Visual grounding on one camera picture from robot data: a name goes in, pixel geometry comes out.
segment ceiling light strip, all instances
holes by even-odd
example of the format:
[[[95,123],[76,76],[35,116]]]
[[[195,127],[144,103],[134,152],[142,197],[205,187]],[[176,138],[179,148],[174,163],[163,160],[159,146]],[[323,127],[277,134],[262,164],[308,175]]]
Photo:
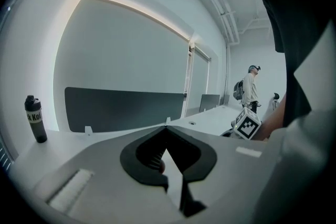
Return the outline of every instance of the ceiling light strip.
[[[168,30],[172,31],[173,33],[175,33],[179,37],[183,38],[185,41],[189,42],[189,40],[190,40],[190,37],[186,33],[184,33],[182,30],[180,30],[177,26],[172,24],[170,21],[168,21],[164,17],[160,16],[159,14],[154,13],[151,10],[148,10],[147,8],[142,7],[139,4],[136,4],[136,3],[131,2],[129,0],[102,0],[102,1],[107,1],[107,2],[110,2],[110,3],[125,7],[129,10],[134,11],[134,12],[137,12],[137,13],[155,21],[156,23],[162,25],[163,27],[167,28]]]

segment dark gray panel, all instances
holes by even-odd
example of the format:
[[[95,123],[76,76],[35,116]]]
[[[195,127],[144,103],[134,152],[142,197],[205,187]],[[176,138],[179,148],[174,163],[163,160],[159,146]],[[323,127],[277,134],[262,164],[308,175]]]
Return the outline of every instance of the dark gray panel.
[[[183,93],[131,92],[67,87],[65,104],[70,130],[129,130],[181,117]]]
[[[215,108],[219,105],[220,97],[219,94],[202,94],[200,112]]]

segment label sticker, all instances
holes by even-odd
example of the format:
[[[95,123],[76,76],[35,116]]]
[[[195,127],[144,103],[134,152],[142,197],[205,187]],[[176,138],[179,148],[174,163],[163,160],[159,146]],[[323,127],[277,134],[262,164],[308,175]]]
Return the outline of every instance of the label sticker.
[[[241,147],[241,146],[236,148],[236,152],[239,152],[239,153],[242,153],[242,154],[245,154],[245,155],[249,155],[249,156],[252,156],[252,157],[256,157],[256,158],[259,158],[262,154],[261,151],[250,150],[249,148],[245,148],[245,147]]]
[[[37,111],[26,111],[27,112],[27,118],[30,123],[38,123],[42,121],[42,113],[41,109]]]

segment black shirt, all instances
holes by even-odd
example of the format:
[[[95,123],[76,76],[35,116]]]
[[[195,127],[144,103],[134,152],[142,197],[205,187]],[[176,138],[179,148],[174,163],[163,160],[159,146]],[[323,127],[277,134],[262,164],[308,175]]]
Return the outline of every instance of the black shirt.
[[[294,72],[313,49],[335,5],[334,0],[263,0],[275,40],[275,50],[285,53],[287,94],[284,127],[311,111]]]

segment human arm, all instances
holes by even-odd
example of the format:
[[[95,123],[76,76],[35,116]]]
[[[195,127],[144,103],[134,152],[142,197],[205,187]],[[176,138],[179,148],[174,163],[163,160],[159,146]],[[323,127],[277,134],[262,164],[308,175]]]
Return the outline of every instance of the human arm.
[[[253,140],[264,140],[268,138],[271,133],[279,128],[283,127],[283,120],[285,114],[286,94],[280,102],[279,106],[273,111],[273,113],[263,121],[258,132],[253,136]]]

